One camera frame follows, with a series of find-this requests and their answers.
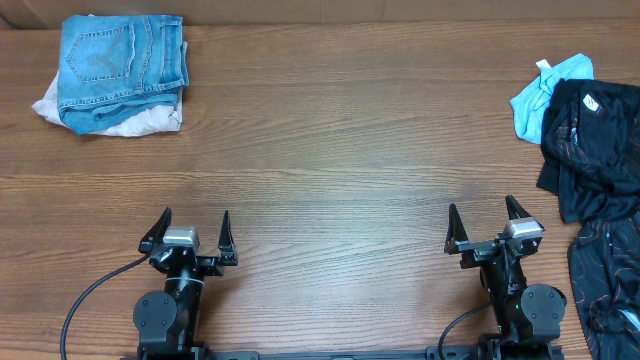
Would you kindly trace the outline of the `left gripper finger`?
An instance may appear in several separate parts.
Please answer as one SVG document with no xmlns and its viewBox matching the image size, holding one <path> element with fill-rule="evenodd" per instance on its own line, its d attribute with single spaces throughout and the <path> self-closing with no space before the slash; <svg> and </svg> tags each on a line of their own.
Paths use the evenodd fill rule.
<svg viewBox="0 0 640 360">
<path fill-rule="evenodd" d="M 220 251 L 220 263 L 223 266 L 237 266 L 238 255 L 231 233 L 229 212 L 225 211 L 221 225 L 218 249 Z"/>
<path fill-rule="evenodd" d="M 140 253 L 150 253 L 156 244 L 162 242 L 166 230 L 171 224 L 172 210 L 167 207 L 158 221 L 141 238 L 138 246 Z"/>
</svg>

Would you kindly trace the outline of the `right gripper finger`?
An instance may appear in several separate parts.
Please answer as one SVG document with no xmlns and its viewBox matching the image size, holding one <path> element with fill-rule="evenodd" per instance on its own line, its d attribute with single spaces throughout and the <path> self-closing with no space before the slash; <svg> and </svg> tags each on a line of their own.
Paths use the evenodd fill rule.
<svg viewBox="0 0 640 360">
<path fill-rule="evenodd" d="M 510 220 L 530 217 L 530 214 L 519 204 L 513 195 L 507 195 L 505 197 L 505 203 Z"/>
<path fill-rule="evenodd" d="M 463 222 L 454 203 L 449 205 L 449 222 L 444 252 L 449 255 L 458 254 L 470 245 Z"/>
</svg>

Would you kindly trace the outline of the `black orange-patterned cycling jersey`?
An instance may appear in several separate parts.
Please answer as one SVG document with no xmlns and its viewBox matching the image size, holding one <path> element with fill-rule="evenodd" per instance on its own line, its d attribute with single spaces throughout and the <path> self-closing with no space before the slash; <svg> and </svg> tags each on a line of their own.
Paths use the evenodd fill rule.
<svg viewBox="0 0 640 360">
<path fill-rule="evenodd" d="M 639 215 L 584 224 L 568 260 L 591 357 L 639 360 Z"/>
</svg>

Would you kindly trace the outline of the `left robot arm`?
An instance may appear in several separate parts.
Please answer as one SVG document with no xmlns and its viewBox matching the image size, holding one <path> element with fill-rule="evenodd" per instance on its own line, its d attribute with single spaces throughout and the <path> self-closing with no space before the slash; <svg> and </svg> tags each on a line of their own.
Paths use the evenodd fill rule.
<svg viewBox="0 0 640 360">
<path fill-rule="evenodd" d="M 139 359 L 211 359 L 208 345 L 195 339 L 205 279 L 221 277 L 238 264 L 229 214 L 222 220 L 217 256 L 198 253 L 197 229 L 173 226 L 167 208 L 140 240 L 139 252 L 166 276 L 164 288 L 143 295 L 133 322 L 139 334 Z"/>
</svg>

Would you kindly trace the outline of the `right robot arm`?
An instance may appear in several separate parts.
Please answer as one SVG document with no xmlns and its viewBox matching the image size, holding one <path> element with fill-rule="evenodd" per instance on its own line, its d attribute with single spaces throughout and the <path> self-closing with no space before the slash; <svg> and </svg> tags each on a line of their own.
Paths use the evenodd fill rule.
<svg viewBox="0 0 640 360">
<path fill-rule="evenodd" d="M 498 332 L 483 334 L 478 343 L 456 354 L 463 359 L 562 359 L 559 346 L 567 299 L 558 288 L 528 284 L 521 260 L 538 252 L 544 227 L 515 199 L 505 197 L 508 221 L 492 240 L 469 240 L 455 204 L 448 210 L 444 252 L 460 255 L 460 267 L 477 268 L 489 301 L 460 315 L 443 330 L 437 344 L 438 357 L 447 358 L 444 346 L 449 332 L 463 320 L 492 308 Z"/>
</svg>

